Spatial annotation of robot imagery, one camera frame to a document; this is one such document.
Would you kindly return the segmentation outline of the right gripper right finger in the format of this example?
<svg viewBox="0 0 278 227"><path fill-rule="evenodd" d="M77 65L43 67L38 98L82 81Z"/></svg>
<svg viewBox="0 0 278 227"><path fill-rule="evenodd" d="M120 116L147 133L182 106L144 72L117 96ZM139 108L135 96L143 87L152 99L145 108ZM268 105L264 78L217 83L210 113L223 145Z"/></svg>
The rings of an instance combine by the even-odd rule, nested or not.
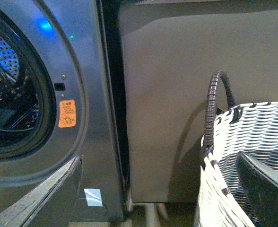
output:
<svg viewBox="0 0 278 227"><path fill-rule="evenodd" d="M278 227L278 171L240 152L236 169L261 227Z"/></svg>

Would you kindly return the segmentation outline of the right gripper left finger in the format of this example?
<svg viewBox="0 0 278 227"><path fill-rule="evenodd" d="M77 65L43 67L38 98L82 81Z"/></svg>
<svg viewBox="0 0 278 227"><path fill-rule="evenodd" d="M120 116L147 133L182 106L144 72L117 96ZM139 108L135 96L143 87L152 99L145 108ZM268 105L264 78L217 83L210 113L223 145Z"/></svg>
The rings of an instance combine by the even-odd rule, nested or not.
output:
<svg viewBox="0 0 278 227"><path fill-rule="evenodd" d="M67 227L82 175L83 157L75 156L0 213L0 227Z"/></svg>

